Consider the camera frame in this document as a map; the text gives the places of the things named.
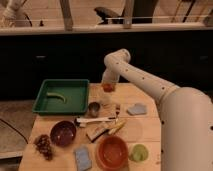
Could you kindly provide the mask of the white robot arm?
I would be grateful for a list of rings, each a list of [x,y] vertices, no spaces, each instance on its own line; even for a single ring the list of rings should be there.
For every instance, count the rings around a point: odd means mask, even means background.
[[[161,122],[161,171],[213,171],[213,102],[202,91],[180,87],[130,64],[128,50],[104,57],[102,82],[120,77],[152,97]]]

